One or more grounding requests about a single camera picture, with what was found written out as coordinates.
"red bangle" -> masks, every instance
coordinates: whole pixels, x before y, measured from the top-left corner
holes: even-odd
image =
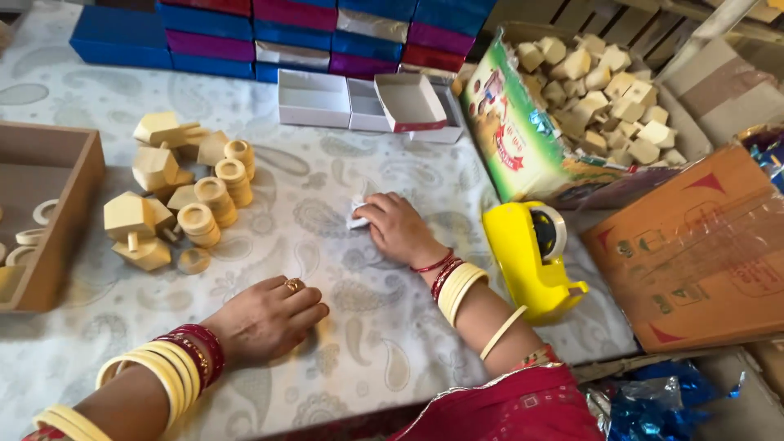
[[[438,263],[436,263],[436,264],[432,264],[431,266],[426,267],[426,268],[414,268],[414,267],[408,267],[408,268],[411,269],[411,271],[413,271],[413,272],[419,272],[419,273],[433,271],[434,269],[436,269],[436,268],[442,266],[443,264],[449,262],[449,259],[452,259],[452,257],[454,257],[454,256],[455,256],[455,249],[454,248],[450,248],[449,249],[449,253],[446,255],[446,257],[444,257],[443,259],[438,261]]]
[[[435,282],[433,282],[433,286],[430,288],[430,295],[433,296],[433,300],[438,303],[438,297],[441,295],[441,288],[444,287],[444,283],[446,279],[449,278],[449,275],[452,274],[453,271],[457,269],[460,265],[466,263],[463,259],[453,258],[449,261],[446,266],[444,266],[438,275],[436,276]]]
[[[201,393],[207,387],[207,373],[209,372],[209,364],[207,362],[207,358],[205,358],[201,351],[199,351],[198,347],[187,338],[175,334],[161,335],[160,337],[155,338],[153,341],[168,341],[170,343],[176,344],[182,348],[188,354],[188,356],[190,356],[198,371],[198,395],[201,396]]]
[[[170,334],[189,334],[198,338],[207,346],[207,353],[212,360],[212,375],[210,375],[207,380],[206,387],[209,387],[220,378],[220,375],[223,373],[223,367],[226,365],[226,359],[223,357],[223,349],[220,346],[220,341],[214,333],[201,325],[189,324],[178,327],[170,332]]]

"silver gift box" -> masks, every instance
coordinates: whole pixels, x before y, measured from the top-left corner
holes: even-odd
[[[349,9],[338,9],[337,28],[398,43],[405,43],[408,38],[408,23]]]
[[[329,52],[256,40],[256,61],[329,69]]]
[[[425,75],[432,84],[450,86],[457,78],[457,72],[442,71],[433,67],[417,66],[415,64],[400,63],[397,66],[399,74]]]

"woman's left hand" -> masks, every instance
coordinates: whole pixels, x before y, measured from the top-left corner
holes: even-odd
[[[329,314],[321,291],[299,289],[279,275],[229,300],[201,324],[220,340],[227,367],[258,365],[281,357],[302,343],[307,331]]]

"woman's hand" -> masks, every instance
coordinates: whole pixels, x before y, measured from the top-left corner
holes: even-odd
[[[381,253],[414,268],[437,263],[449,253],[430,233],[414,207],[397,193],[376,193],[365,198],[366,206],[354,218],[370,221],[370,237]]]
[[[227,367],[262,364],[281,357],[302,343],[307,331],[329,314],[321,291],[297,292],[279,275],[263,280],[229,300],[201,324],[220,340]]]

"white cloth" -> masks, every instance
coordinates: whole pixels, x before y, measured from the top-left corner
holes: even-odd
[[[109,165],[64,304],[48,314],[0,317],[0,439],[21,439],[51,403],[84,398],[111,356],[198,322],[279,274],[321,288],[332,314],[291,356],[221,381],[170,439],[270,435],[487,380],[419,276],[383,259],[366,229],[349,231],[345,223],[358,189],[397,191],[508,297],[479,222],[497,199],[469,138],[449,146],[411,142],[407,134],[280,126],[272,85],[85,65],[67,44],[80,8],[36,2],[0,64],[0,118],[100,129]],[[145,113],[167,110],[256,149],[254,201],[223,231],[199,275],[174,265],[151,273],[125,265],[101,228],[103,202],[138,190],[127,168],[133,129]],[[593,289],[564,323],[540,333],[573,363],[633,352],[630,329],[579,240],[570,240],[564,258],[572,278]]]

